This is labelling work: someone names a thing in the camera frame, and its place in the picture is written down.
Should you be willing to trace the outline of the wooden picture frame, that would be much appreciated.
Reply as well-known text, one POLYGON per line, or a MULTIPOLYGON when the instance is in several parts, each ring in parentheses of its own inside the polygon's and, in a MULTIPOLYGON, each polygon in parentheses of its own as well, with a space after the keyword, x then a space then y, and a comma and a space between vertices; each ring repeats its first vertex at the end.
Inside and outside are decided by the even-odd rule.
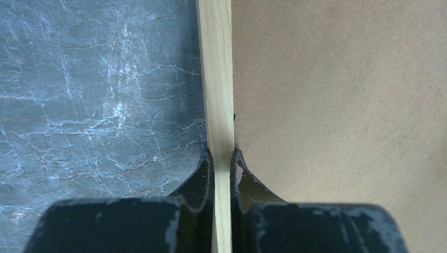
POLYGON ((213 249, 232 251, 230 162, 235 148, 230 1, 197 1, 207 146, 214 163, 213 249))

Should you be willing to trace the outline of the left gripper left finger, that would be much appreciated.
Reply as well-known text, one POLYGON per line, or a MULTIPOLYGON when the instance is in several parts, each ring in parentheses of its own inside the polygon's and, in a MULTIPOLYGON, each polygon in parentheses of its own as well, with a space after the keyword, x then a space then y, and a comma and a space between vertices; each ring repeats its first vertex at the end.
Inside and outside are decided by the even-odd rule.
POLYGON ((25 252, 211 252, 214 162, 166 197, 69 199, 38 221, 25 252))

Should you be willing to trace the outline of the brown backing board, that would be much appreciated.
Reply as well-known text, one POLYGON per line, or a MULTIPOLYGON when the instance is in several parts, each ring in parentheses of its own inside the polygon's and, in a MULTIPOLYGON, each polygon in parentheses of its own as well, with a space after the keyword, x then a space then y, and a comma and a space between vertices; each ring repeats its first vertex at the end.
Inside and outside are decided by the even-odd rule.
POLYGON ((235 138, 290 202, 384 207, 446 252, 446 1, 233 1, 235 138))

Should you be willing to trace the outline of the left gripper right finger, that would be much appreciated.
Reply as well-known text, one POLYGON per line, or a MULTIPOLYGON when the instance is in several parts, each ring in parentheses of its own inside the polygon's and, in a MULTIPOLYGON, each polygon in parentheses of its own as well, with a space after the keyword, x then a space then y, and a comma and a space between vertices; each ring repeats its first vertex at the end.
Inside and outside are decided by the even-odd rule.
POLYGON ((233 252, 407 252, 390 214, 355 203, 291 203, 247 167, 241 150, 230 162, 233 252))

